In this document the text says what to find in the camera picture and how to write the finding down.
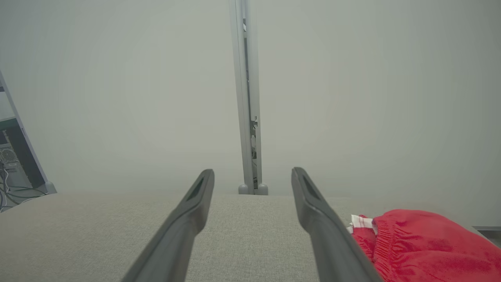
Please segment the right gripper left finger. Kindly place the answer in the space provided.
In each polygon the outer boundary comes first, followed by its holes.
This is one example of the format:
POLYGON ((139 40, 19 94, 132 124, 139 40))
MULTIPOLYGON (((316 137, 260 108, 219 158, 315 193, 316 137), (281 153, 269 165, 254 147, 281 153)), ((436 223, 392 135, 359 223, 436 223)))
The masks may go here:
POLYGON ((206 169, 168 215, 124 282, 184 282, 195 237, 204 229, 214 189, 214 171, 206 169))

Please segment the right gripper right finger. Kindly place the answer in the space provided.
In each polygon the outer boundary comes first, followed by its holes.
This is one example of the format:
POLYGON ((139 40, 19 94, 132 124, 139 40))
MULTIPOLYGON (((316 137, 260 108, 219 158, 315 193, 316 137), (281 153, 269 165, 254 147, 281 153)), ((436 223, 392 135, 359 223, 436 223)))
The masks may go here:
POLYGON ((300 225, 308 232, 321 282, 381 282, 382 278, 307 172, 292 169, 300 225))

